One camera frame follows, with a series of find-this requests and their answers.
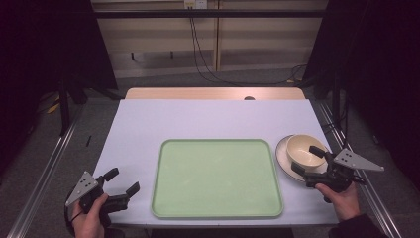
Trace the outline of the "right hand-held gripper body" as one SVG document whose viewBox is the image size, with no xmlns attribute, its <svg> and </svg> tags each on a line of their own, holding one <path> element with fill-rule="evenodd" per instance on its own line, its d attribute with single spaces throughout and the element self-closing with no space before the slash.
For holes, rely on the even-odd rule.
<svg viewBox="0 0 420 238">
<path fill-rule="evenodd" d="M 314 187 L 322 183 L 334 192 L 345 191 L 352 182 L 366 184 L 366 180 L 356 175 L 356 170 L 383 172 L 384 167 L 348 150 L 343 149 L 339 154 L 326 152 L 327 171 L 319 173 L 306 172 L 303 178 L 307 187 Z"/>
</svg>

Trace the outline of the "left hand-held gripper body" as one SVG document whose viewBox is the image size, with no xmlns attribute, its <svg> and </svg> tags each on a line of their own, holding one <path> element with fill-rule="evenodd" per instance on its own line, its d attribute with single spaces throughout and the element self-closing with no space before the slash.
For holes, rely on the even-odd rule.
<svg viewBox="0 0 420 238">
<path fill-rule="evenodd" d="M 64 204 L 64 218 L 68 228 L 71 227 L 68 210 L 76 201 L 79 202 L 83 212 L 87 214 L 94 201 L 104 193 L 103 185 L 106 180 L 103 176 L 94 178 L 89 172 L 84 172 L 75 187 L 69 193 Z M 107 198 L 106 202 L 102 205 L 99 214 L 100 222 L 104 228 L 108 228 L 112 224 L 109 214 L 126 210 L 129 201 L 130 198 L 126 193 L 109 196 Z"/>
</svg>

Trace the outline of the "cream bowl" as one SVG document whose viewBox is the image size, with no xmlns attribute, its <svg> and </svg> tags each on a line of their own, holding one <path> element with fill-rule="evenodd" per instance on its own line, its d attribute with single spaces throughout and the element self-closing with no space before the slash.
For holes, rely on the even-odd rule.
<svg viewBox="0 0 420 238">
<path fill-rule="evenodd" d="M 326 160 L 324 157 L 319 158 L 310 153 L 310 146 L 316 146 L 325 152 L 327 151 L 326 147 L 318 139 L 309 135 L 296 134 L 286 141 L 286 155 L 292 162 L 299 164 L 305 169 L 318 168 Z"/>
</svg>

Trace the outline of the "white round plate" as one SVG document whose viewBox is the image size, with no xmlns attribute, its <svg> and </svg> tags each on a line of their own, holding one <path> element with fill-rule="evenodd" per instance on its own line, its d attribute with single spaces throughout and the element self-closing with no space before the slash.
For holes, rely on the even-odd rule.
<svg viewBox="0 0 420 238">
<path fill-rule="evenodd" d="M 275 155 L 276 159 L 280 165 L 280 167 L 291 177 L 298 181 L 304 181 L 303 177 L 295 173 L 291 169 L 292 161 L 286 155 L 286 141 L 291 137 L 286 136 L 285 138 L 281 139 L 280 142 L 276 146 Z M 309 173 L 324 173 L 327 171 L 327 162 L 315 169 L 305 169 L 306 172 Z"/>
</svg>

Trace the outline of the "person's left hand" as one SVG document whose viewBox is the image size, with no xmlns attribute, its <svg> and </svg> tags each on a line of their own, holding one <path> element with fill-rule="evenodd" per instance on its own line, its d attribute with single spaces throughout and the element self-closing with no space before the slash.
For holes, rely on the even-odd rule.
<svg viewBox="0 0 420 238">
<path fill-rule="evenodd" d="M 105 238 L 105 229 L 99 218 L 100 209 L 108 198 L 107 193 L 98 197 L 91 209 L 85 214 L 76 201 L 73 205 L 72 226 L 75 238 Z"/>
</svg>

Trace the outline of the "person's right hand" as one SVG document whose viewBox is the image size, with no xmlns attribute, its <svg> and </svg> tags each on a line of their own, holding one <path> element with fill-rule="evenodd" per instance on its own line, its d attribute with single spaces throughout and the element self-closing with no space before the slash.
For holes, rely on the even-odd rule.
<svg viewBox="0 0 420 238">
<path fill-rule="evenodd" d="M 357 187 L 353 182 L 342 192 L 334 192 L 322 183 L 317 183 L 315 188 L 331 200 L 339 221 L 346 221 L 361 215 Z"/>
</svg>

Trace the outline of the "black metal stand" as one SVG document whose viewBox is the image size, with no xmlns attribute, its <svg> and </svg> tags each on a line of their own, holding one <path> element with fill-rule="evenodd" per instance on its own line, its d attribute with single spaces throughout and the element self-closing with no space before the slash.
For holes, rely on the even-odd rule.
<svg viewBox="0 0 420 238">
<path fill-rule="evenodd" d="M 334 76 L 334 86 L 332 89 L 332 115 L 333 122 L 337 128 L 341 128 L 341 113 L 340 113 L 340 75 L 338 73 Z"/>
</svg>

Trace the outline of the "light green tray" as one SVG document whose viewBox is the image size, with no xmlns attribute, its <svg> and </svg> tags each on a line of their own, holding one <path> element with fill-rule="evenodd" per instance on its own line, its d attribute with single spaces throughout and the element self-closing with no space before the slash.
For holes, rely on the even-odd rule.
<svg viewBox="0 0 420 238">
<path fill-rule="evenodd" d="M 158 218 L 272 218 L 283 210 L 269 144 L 261 139 L 162 143 L 152 200 Z"/>
</svg>

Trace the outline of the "yellow floor tape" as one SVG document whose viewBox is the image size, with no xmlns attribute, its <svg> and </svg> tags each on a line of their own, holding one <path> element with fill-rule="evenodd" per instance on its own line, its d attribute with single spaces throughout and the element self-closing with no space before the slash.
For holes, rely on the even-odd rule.
<svg viewBox="0 0 420 238">
<path fill-rule="evenodd" d="M 60 96 L 57 96 L 52 105 L 47 109 L 47 114 L 54 113 L 60 105 Z"/>
</svg>

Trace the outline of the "black curtain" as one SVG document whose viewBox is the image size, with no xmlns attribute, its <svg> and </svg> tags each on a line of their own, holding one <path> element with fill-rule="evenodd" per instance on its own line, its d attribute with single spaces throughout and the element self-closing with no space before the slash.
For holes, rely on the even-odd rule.
<svg viewBox="0 0 420 238">
<path fill-rule="evenodd" d="M 115 89 L 91 0 L 0 0 L 0 175 L 34 125 L 41 97 Z"/>
<path fill-rule="evenodd" d="M 304 79 L 346 90 L 420 190 L 420 0 L 328 0 Z"/>
</svg>

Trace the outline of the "wooden table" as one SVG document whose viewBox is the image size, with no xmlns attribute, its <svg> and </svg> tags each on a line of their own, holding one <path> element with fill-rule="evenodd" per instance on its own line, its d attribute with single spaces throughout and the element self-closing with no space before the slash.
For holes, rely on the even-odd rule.
<svg viewBox="0 0 420 238">
<path fill-rule="evenodd" d="M 126 99 L 303 100 L 297 87 L 135 87 Z"/>
</svg>

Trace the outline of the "black horizontal bar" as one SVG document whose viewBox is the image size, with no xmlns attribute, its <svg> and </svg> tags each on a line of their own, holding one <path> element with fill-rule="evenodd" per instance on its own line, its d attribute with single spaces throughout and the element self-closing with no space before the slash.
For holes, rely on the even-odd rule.
<svg viewBox="0 0 420 238">
<path fill-rule="evenodd" d="M 135 18 L 322 18 L 325 10 L 127 10 L 95 11 L 98 19 Z"/>
</svg>

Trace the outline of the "aluminium rail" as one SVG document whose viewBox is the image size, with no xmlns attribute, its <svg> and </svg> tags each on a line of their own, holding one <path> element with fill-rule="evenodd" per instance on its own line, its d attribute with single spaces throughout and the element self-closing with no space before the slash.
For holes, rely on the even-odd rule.
<svg viewBox="0 0 420 238">
<path fill-rule="evenodd" d="M 60 163 L 67 145 L 72 138 L 73 132 L 83 110 L 83 106 L 80 106 L 75 110 L 75 114 L 68 128 L 64 131 L 63 135 L 58 138 L 57 143 L 40 178 L 38 179 L 35 187 L 31 192 L 31 195 L 29 196 L 18 217 L 16 218 L 10 232 L 7 235 L 7 238 L 25 238 L 31 223 L 39 207 L 41 206 L 42 200 L 46 194 L 47 188 L 52 181 L 52 177 L 56 171 L 56 168 Z"/>
<path fill-rule="evenodd" d="M 332 109 L 326 102 L 320 102 L 316 109 L 319 110 L 323 116 L 323 119 L 327 122 L 328 128 L 331 130 L 334 137 L 334 141 L 340 149 L 349 149 L 353 150 L 352 146 L 347 142 L 347 137 L 345 133 L 338 128 L 338 126 L 333 122 L 333 112 Z M 361 187 L 361 191 L 373 212 L 381 230 L 389 238 L 402 238 L 400 232 L 398 231 L 396 224 L 394 223 L 393 218 L 391 217 L 388 209 L 385 207 L 385 204 L 382 202 L 379 194 L 376 192 L 373 184 L 371 183 L 370 178 L 365 170 L 357 169 L 356 174 L 361 178 L 365 179 L 367 184 Z"/>
</svg>

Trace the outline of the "wooden post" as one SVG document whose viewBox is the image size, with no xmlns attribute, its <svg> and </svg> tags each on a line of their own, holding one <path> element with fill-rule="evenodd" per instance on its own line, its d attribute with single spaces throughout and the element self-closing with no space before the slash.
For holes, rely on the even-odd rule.
<svg viewBox="0 0 420 238">
<path fill-rule="evenodd" d="M 214 10 L 219 10 L 220 0 L 214 0 Z M 219 49 L 219 18 L 214 19 L 214 49 L 213 49 L 213 69 L 218 71 L 220 67 L 220 49 Z"/>
</svg>

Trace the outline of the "white wall outlet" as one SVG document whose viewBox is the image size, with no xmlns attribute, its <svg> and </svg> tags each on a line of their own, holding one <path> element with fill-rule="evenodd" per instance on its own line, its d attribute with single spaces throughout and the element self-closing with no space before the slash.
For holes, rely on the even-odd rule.
<svg viewBox="0 0 420 238">
<path fill-rule="evenodd" d="M 185 9 L 206 9 L 208 7 L 207 0 L 183 0 Z"/>
</svg>

